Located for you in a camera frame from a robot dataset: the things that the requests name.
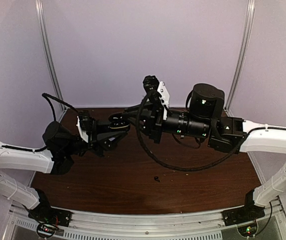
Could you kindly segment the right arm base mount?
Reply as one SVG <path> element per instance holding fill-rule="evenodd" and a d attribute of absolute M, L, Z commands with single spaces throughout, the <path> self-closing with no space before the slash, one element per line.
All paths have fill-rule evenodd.
<path fill-rule="evenodd" d="M 238 233 L 244 238 L 254 237 L 258 233 L 257 220 L 264 216 L 264 208 L 261 207 L 242 206 L 222 212 L 225 226 L 236 225 Z"/>

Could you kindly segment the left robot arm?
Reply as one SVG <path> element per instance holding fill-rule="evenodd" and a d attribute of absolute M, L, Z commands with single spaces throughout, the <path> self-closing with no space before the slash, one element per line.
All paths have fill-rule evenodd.
<path fill-rule="evenodd" d="M 116 148 L 130 125 L 124 121 L 91 121 L 77 123 L 77 134 L 72 134 L 58 121 L 51 122 L 43 134 L 43 148 L 25 148 L 0 142 L 0 194 L 22 204 L 29 217 L 41 223 L 63 224 L 70 212 L 51 207 L 46 194 L 28 187 L 2 172 L 3 169 L 29 170 L 51 175 L 64 175 L 74 164 L 73 156 L 92 152 L 103 157 L 104 152 Z"/>

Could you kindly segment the right aluminium post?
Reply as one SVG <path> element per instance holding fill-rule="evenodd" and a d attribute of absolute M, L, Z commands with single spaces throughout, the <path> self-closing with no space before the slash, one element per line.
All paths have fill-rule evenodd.
<path fill-rule="evenodd" d="M 239 50 L 236 68 L 235 68 L 233 79 L 232 79 L 232 84 L 231 84 L 227 102 L 225 105 L 226 111 L 230 110 L 232 101 L 236 94 L 237 85 L 238 85 L 238 82 L 241 76 L 242 68 L 245 62 L 246 51 L 247 51 L 248 44 L 250 41 L 254 15 L 255 15 L 255 0 L 248 0 L 240 50 Z"/>

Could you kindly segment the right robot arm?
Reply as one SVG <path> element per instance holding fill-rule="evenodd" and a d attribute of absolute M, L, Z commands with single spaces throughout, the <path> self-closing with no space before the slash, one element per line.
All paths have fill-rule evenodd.
<path fill-rule="evenodd" d="M 125 109 L 123 118 L 134 119 L 139 140 L 148 136 L 160 142 L 163 133 L 207 140 L 208 146 L 229 158 L 236 153 L 286 154 L 286 127 L 255 123 L 239 117 L 223 117 L 224 92 L 198 83 L 189 93 L 186 110 L 170 110 L 164 83 L 147 83 L 139 105 Z M 251 220 L 271 200 L 286 190 L 286 163 L 270 180 L 246 194 L 239 210 L 242 220 Z"/>

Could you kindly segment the aluminium front rail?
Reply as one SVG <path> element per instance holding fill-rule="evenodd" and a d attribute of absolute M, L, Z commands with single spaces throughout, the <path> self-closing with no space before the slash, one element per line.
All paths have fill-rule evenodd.
<path fill-rule="evenodd" d="M 226 226 L 222 212 L 237 207 L 193 213 L 173 214 L 104 214 L 69 210 L 69 226 L 59 226 L 49 240 L 286 240 L 286 214 L 278 198 L 272 201 L 272 216 L 265 229 L 256 237 L 241 235 L 246 226 L 258 225 L 261 231 L 270 214 L 256 221 Z M 7 225 L 0 240 L 43 240 L 36 233 L 38 223 L 28 212 L 13 202 Z"/>

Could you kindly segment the black earbud charging case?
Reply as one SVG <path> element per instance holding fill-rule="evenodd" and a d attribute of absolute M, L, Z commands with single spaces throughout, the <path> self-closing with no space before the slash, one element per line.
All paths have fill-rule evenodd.
<path fill-rule="evenodd" d="M 123 118 L 120 112 L 110 115 L 108 121 L 110 122 L 109 128 L 112 130 L 126 132 L 130 130 L 130 123 L 125 118 Z"/>

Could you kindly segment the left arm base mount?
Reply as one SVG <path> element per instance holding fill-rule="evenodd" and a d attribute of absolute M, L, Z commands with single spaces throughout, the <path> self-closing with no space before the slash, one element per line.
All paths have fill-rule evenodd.
<path fill-rule="evenodd" d="M 68 227 L 72 218 L 72 213 L 68 210 L 53 208 L 51 213 L 42 214 L 35 210 L 26 209 L 28 217 L 34 219 L 38 225 L 36 226 L 36 234 L 41 239 L 49 239 L 55 234 L 62 234 L 63 227 Z"/>

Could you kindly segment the left aluminium post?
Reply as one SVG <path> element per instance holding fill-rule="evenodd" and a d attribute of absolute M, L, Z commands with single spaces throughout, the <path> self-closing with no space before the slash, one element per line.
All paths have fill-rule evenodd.
<path fill-rule="evenodd" d="M 47 67 L 50 74 L 50 79 L 53 84 L 54 92 L 56 97 L 59 100 L 63 100 L 61 88 L 59 86 L 55 65 L 51 53 L 48 33 L 47 33 L 47 27 L 46 27 L 46 19 L 44 14 L 44 5 L 42 0 L 35 0 L 35 7 L 36 7 L 36 14 L 39 22 L 39 28 L 40 28 L 40 34 L 41 34 L 41 40 L 44 48 L 45 53 L 45 60 L 47 63 Z"/>

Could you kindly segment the black earbud centre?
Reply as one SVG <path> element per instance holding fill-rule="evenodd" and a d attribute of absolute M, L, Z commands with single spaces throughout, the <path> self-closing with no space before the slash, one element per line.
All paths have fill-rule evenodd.
<path fill-rule="evenodd" d="M 155 176 L 155 177 L 154 177 L 154 180 L 155 180 L 156 182 L 159 182 L 159 183 L 161 182 L 161 180 L 159 179 L 158 176 Z"/>

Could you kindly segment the aluminium post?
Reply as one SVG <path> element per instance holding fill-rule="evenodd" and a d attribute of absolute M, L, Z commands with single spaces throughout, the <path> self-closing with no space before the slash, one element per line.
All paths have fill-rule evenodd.
<path fill-rule="evenodd" d="M 241 76 L 242 68 L 245 62 L 246 51 L 247 51 L 248 44 L 250 41 L 254 15 L 255 15 L 255 0 L 248 0 L 240 50 L 239 50 L 236 68 L 235 68 L 233 79 L 232 79 L 232 84 L 231 84 L 227 102 L 225 105 L 226 111 L 230 110 L 232 101 L 236 94 L 237 85 L 238 85 L 238 82 Z"/>
<path fill-rule="evenodd" d="M 39 28 L 40 28 L 40 34 L 41 34 L 41 40 L 44 48 L 45 53 L 45 60 L 47 63 L 47 67 L 50 74 L 50 79 L 53 84 L 54 92 L 56 97 L 59 100 L 63 100 L 61 88 L 59 86 L 55 65 L 51 53 L 48 33 L 47 33 L 47 27 L 46 27 L 46 19 L 44 14 L 44 5 L 42 0 L 35 0 L 35 7 L 36 7 L 36 14 L 39 22 Z"/>

